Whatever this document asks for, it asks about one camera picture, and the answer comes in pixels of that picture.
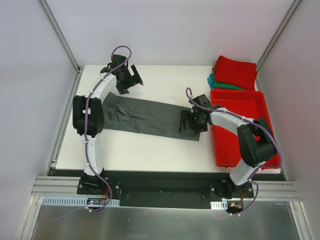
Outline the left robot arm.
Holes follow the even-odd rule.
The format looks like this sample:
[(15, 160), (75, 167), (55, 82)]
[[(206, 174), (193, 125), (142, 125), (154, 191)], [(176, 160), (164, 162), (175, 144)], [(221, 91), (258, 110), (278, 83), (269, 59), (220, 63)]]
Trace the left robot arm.
[(104, 129), (105, 118), (103, 102), (109, 93), (117, 91), (128, 94), (128, 89), (143, 84), (135, 65), (123, 65), (116, 69), (102, 69), (95, 84), (82, 95), (72, 100), (72, 125), (83, 145), (84, 173), (89, 176), (100, 175), (104, 169), (100, 154), (100, 133)]

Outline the dark grey t shirt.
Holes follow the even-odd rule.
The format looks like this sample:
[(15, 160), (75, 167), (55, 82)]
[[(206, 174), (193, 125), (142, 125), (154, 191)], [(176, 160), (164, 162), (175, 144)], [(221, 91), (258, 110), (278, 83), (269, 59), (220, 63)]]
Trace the dark grey t shirt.
[(110, 92), (102, 103), (104, 128), (136, 134), (195, 141), (200, 134), (180, 131), (181, 111), (188, 107), (118, 96)]

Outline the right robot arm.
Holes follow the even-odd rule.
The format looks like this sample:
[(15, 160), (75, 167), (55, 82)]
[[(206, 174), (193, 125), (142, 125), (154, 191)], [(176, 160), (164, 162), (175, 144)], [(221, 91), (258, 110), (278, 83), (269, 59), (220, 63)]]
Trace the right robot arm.
[(278, 144), (264, 118), (253, 119), (215, 105), (211, 108), (194, 106), (180, 112), (180, 132), (206, 132), (208, 125), (221, 127), (238, 139), (241, 159), (226, 179), (225, 192), (237, 197), (252, 176), (275, 155), (281, 155)]

